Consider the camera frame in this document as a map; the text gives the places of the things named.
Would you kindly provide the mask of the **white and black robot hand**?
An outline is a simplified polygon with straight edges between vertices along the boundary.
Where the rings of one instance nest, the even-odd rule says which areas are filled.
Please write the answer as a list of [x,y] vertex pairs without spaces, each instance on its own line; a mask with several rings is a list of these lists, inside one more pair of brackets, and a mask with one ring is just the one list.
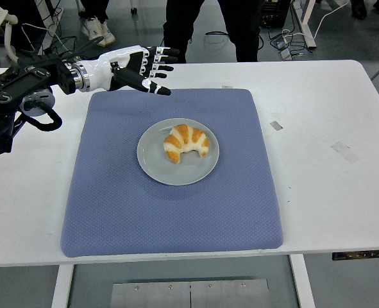
[[113,91],[128,86],[141,92],[168,96],[171,91],[156,84],[154,78],[166,78],[178,61],[179,51],[170,47],[139,45],[109,51],[96,60],[83,60],[86,70],[82,90]]

